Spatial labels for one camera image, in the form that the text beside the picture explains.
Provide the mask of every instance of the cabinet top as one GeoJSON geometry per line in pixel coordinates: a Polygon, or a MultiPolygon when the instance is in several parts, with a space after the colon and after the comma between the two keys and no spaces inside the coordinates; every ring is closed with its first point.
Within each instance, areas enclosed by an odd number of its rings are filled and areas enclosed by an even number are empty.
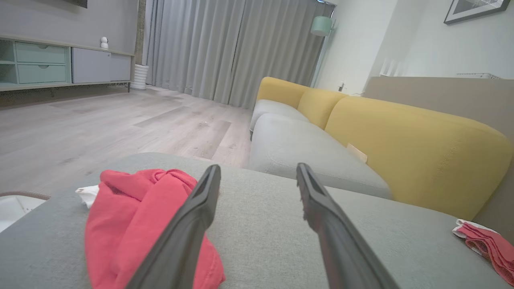
{"type": "Polygon", "coordinates": [[[84,45],[77,45],[73,43],[67,43],[67,42],[58,42],[58,41],[52,41],[52,40],[43,40],[43,39],[37,39],[37,38],[29,38],[22,35],[15,35],[15,34],[0,34],[0,39],[4,40],[15,40],[15,41],[22,41],[22,42],[28,42],[28,43],[37,43],[37,44],[49,44],[54,46],[65,46],[65,47],[77,47],[77,48],[84,48],[84,49],[91,49],[91,50],[98,50],[98,51],[106,51],[116,54],[122,54],[122,55],[128,55],[128,56],[134,56],[132,53],[127,52],[121,52],[121,51],[114,51],[111,49],[102,49],[100,47],[91,47],[91,46],[84,46],[84,45]]]}

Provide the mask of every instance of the crumpled red cloth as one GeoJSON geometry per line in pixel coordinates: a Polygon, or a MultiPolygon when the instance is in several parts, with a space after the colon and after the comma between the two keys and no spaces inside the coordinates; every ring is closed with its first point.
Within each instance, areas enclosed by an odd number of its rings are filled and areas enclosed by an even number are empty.
{"type": "Polygon", "coordinates": [[[514,247],[500,234],[464,223],[457,231],[466,235],[466,245],[480,251],[494,270],[514,286],[514,247]]]}
{"type": "MultiPolygon", "coordinates": [[[[86,223],[87,271],[93,289],[122,289],[196,180],[180,170],[155,169],[135,174],[106,170],[100,181],[86,223]]],[[[218,288],[224,280],[221,259],[204,236],[193,288],[218,288]]]]}

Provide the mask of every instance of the gray curtain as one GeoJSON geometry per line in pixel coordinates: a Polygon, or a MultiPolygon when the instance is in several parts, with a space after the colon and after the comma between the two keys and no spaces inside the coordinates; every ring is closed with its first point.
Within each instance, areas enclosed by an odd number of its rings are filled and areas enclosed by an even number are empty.
{"type": "Polygon", "coordinates": [[[241,0],[154,0],[148,83],[226,103],[243,10],[241,0]]]}
{"type": "Polygon", "coordinates": [[[148,83],[251,109],[261,79],[309,85],[322,37],[316,0],[154,0],[148,83]]]}
{"type": "Polygon", "coordinates": [[[334,7],[316,0],[247,0],[229,104],[252,109],[265,76],[309,86],[323,41],[310,27],[334,7]]]}

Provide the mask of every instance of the tv cabinet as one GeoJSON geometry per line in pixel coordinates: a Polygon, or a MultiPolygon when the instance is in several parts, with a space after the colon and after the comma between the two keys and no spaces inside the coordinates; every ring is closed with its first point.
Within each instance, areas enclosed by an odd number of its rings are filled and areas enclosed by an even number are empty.
{"type": "Polygon", "coordinates": [[[130,92],[133,67],[125,52],[0,35],[0,92],[111,83],[130,92]]]}

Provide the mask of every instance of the ribbed white pot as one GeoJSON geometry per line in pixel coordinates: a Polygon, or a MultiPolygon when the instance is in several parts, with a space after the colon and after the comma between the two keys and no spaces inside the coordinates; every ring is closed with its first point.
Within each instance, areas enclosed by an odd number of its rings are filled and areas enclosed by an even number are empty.
{"type": "Polygon", "coordinates": [[[146,75],[148,74],[148,66],[138,65],[134,68],[134,81],[130,84],[130,88],[143,91],[146,89],[146,75]]]}

